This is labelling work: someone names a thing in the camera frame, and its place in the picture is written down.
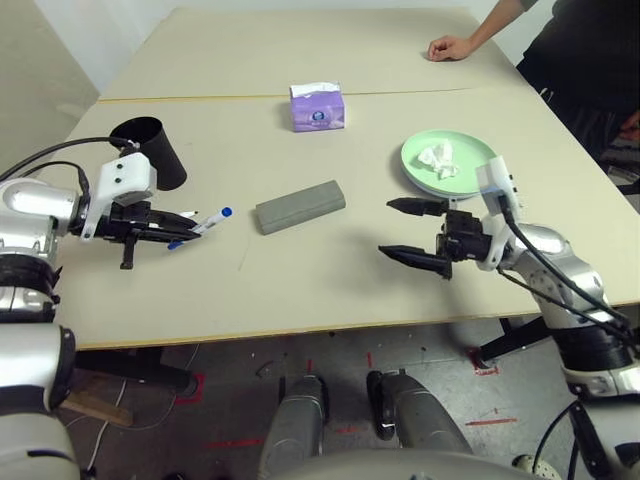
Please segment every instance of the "tissue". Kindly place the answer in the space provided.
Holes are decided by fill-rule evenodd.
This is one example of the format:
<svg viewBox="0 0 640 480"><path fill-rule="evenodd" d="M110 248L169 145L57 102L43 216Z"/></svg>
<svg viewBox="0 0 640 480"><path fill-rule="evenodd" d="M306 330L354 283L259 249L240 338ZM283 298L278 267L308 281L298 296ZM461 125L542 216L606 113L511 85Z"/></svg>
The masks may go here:
<svg viewBox="0 0 640 480"><path fill-rule="evenodd" d="M315 82L291 85L289 92L295 132L344 128L345 109L340 84Z"/></svg>
<svg viewBox="0 0 640 480"><path fill-rule="evenodd" d="M449 140L425 148L418 155L418 161L436 172L440 180L455 177L460 171L453 163L453 145Z"/></svg>

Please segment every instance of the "tissue box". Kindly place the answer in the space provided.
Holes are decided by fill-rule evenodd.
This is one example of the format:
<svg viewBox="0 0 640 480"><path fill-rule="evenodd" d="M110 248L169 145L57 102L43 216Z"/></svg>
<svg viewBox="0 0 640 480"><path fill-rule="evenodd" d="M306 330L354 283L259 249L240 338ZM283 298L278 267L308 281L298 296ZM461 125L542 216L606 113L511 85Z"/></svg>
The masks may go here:
<svg viewBox="0 0 640 480"><path fill-rule="evenodd" d="M344 101L339 84L317 82L292 85L289 92L294 132L344 128Z"/></svg>

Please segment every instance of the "purple tissue box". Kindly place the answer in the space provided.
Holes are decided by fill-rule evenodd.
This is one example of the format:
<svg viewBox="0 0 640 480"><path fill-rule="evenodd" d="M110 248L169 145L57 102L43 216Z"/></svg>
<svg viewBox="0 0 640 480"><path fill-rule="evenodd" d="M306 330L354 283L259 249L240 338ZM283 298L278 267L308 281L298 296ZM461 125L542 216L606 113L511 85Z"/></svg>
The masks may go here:
<svg viewBox="0 0 640 480"><path fill-rule="evenodd" d="M304 87L307 85L293 85L290 88L293 131L314 132L344 128L344 101L340 91L311 91L301 94L309 90Z"/></svg>

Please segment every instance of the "green plate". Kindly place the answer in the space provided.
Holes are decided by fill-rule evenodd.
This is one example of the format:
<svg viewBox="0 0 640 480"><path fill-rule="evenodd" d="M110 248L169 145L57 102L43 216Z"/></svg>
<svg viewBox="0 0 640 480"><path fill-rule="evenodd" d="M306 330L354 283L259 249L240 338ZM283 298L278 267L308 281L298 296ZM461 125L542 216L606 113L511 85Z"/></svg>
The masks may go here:
<svg viewBox="0 0 640 480"><path fill-rule="evenodd" d="M455 177L440 180L438 174L418 160L425 148L449 140L453 162L460 171ZM402 145L402 166L409 179L420 189L445 198L468 198L480 193L476 168L485 165L496 153L481 140L454 130L425 130L409 137Z"/></svg>

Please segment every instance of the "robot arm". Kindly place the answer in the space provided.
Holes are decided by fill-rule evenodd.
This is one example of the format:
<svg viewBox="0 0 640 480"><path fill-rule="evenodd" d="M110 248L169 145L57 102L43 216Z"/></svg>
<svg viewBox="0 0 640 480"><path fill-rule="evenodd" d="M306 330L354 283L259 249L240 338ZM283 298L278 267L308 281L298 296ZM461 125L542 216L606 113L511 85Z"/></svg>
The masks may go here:
<svg viewBox="0 0 640 480"><path fill-rule="evenodd" d="M75 463L52 415L69 393L73 333L53 322L58 238L123 243L133 267L137 240L170 243L200 235L196 223L145 201L156 172L141 153L102 167L93 198L32 178L0 181L0 476L15 480L89 478Z"/></svg>
<svg viewBox="0 0 640 480"><path fill-rule="evenodd" d="M405 265L452 276L452 262L475 260L482 270L518 273L533 296L562 358L562 370L580 403L570 411L582 457L594 478L637 478L640 471L640 362L637 339L612 315L600 276L546 227L520 224L520 206L504 161L478 172L489 215L480 221L450 210L448 201L401 198L388 203L413 215L446 214L436 254L407 246L380 250ZM569 280L563 283L512 231L516 225L537 252Z"/></svg>

